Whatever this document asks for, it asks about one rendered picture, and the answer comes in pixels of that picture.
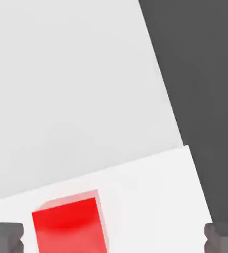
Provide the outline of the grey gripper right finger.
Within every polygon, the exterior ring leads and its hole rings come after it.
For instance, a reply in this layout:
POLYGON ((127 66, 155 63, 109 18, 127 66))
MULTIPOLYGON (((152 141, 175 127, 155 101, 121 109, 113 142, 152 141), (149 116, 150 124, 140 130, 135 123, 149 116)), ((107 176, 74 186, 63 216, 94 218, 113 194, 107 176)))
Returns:
POLYGON ((206 223, 204 234, 207 238, 204 253, 228 253, 228 223, 206 223))

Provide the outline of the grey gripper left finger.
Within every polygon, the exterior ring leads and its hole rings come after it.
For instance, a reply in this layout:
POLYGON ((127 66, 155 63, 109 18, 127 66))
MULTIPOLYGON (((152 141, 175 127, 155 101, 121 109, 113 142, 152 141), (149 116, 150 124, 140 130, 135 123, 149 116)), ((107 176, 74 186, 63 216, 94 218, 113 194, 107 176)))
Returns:
POLYGON ((24 253, 22 223, 0 222, 0 253, 24 253))

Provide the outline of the small red cube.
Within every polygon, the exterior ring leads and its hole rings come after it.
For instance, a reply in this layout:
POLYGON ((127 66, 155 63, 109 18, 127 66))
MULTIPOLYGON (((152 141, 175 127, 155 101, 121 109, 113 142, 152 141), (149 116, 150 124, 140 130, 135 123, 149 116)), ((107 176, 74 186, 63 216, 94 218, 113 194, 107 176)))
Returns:
POLYGON ((32 218, 39 253, 109 253, 96 189, 47 201, 32 218))

